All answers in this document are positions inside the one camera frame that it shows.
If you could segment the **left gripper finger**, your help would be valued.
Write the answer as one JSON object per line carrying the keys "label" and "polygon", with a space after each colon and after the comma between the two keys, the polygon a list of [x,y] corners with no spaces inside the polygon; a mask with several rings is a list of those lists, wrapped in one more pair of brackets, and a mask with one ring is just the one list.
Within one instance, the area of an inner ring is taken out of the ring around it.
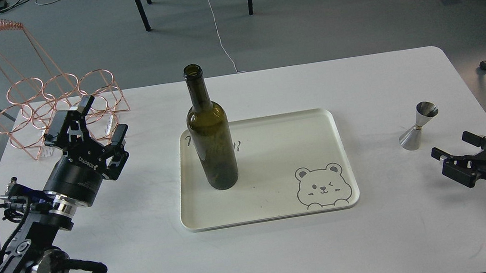
{"label": "left gripper finger", "polygon": [[55,147],[65,155],[102,151],[103,146],[90,136],[85,119],[94,96],[83,96],[81,101],[66,111],[57,111],[44,135],[45,146]]}
{"label": "left gripper finger", "polygon": [[101,174],[106,180],[117,180],[129,158],[129,153],[124,149],[127,131],[127,124],[118,124],[111,143],[102,149],[99,159]]}

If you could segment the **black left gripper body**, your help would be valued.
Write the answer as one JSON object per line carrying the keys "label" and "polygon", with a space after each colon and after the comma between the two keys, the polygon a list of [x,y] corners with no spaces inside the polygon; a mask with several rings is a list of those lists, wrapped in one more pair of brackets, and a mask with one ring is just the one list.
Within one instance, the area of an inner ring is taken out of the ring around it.
{"label": "black left gripper body", "polygon": [[44,192],[58,194],[73,199],[80,206],[92,206],[103,182],[102,171],[94,167],[106,167],[107,163],[95,161],[89,166],[79,157],[62,156],[55,163],[49,178],[44,185]]}

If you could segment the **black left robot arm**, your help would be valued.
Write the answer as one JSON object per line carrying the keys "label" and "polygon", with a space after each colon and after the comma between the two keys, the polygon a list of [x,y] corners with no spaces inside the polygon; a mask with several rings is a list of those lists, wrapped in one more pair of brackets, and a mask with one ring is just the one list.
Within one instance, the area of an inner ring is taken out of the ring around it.
{"label": "black left robot arm", "polygon": [[103,263],[71,259],[56,247],[60,230],[73,227],[79,207],[91,206],[103,180],[116,180],[129,158],[124,149],[127,125],[118,124],[111,143],[90,136],[86,117],[94,96],[84,96],[58,111],[44,135],[45,146],[62,155],[42,190],[8,183],[0,203],[0,273],[107,273]]}

